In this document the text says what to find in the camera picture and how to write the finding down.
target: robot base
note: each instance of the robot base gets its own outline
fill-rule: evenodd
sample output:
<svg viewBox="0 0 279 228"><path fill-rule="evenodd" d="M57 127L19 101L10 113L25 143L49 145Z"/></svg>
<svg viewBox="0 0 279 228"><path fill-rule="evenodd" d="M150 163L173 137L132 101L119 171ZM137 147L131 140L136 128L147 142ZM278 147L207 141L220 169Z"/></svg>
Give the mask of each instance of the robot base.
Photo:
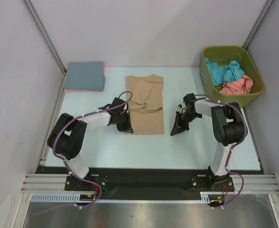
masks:
<svg viewBox="0 0 279 228"><path fill-rule="evenodd" d="M102 188L102 191L106 190L107 176L90 176L90 174L88 174L85 177L85 179L99 184ZM64 190L65 191L95 191L95 187L90 183L83 182L74 176L68 175Z"/></svg>
<svg viewBox="0 0 279 228"><path fill-rule="evenodd" d="M225 186L229 192L235 191L231 177L228 177L226 181L209 184L207 176L195 176L191 177L191 185L193 192L223 192L223 186Z"/></svg>

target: pink towel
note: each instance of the pink towel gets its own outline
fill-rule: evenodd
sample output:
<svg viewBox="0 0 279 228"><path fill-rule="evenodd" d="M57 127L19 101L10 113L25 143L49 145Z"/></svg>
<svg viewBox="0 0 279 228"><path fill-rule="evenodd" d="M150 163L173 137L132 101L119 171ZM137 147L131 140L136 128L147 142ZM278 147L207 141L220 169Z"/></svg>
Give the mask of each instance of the pink towel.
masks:
<svg viewBox="0 0 279 228"><path fill-rule="evenodd" d="M252 86L252 79L243 74L240 79L234 82L224 82L224 88L221 90L221 93L226 95L248 94Z"/></svg>

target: white wall panel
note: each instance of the white wall panel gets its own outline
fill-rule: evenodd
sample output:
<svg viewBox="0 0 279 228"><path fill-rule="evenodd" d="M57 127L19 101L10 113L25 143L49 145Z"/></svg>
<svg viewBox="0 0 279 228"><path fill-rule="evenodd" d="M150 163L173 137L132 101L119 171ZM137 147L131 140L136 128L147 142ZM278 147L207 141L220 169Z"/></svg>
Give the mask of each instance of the white wall panel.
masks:
<svg viewBox="0 0 279 228"><path fill-rule="evenodd" d="M12 218L33 171L62 74L20 0L0 1L0 202Z"/></svg>
<svg viewBox="0 0 279 228"><path fill-rule="evenodd" d="M265 92L247 110L256 133L262 163L279 183L279 0L274 2L249 53L265 83Z"/></svg>
<svg viewBox="0 0 279 228"><path fill-rule="evenodd" d="M63 63L195 67L212 45L240 45L266 0L32 0Z"/></svg>

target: metal floor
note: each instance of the metal floor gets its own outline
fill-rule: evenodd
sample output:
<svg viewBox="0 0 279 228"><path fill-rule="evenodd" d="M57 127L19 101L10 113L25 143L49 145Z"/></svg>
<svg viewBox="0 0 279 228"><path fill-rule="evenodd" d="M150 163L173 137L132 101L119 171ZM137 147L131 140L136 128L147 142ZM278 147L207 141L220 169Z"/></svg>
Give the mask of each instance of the metal floor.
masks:
<svg viewBox="0 0 279 228"><path fill-rule="evenodd" d="M241 195L224 209L206 204L96 203L79 210L31 203L23 228L277 228L268 195Z"/></svg>

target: tan garment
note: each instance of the tan garment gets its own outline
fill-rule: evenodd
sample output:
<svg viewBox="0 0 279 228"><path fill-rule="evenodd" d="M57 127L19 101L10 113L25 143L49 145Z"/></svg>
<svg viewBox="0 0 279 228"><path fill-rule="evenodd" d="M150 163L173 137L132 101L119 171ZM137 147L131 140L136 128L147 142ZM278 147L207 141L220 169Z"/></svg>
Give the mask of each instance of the tan garment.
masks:
<svg viewBox="0 0 279 228"><path fill-rule="evenodd" d="M164 134L163 86L164 78L127 76L127 91L133 93L129 112L133 134Z"/></svg>

